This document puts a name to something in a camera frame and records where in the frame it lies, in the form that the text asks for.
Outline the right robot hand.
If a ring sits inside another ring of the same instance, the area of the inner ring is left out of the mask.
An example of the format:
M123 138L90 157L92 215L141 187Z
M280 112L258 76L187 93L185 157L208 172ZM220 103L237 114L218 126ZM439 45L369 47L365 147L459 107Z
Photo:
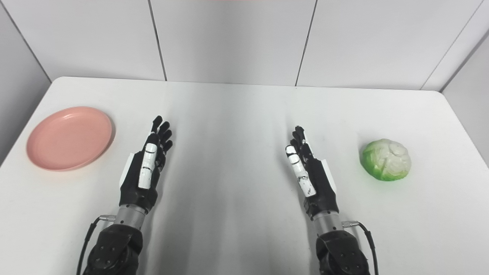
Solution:
M303 127L295 127L285 150L305 196L304 208L309 218L313 220L318 214L338 214L337 194L327 162L314 157Z

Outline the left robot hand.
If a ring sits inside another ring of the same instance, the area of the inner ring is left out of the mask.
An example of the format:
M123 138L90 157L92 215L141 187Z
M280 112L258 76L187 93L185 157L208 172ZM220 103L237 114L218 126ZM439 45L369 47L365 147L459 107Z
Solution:
M136 206L149 213L156 204L157 185L173 146L170 123L157 116L142 149L130 153L120 179L119 206Z

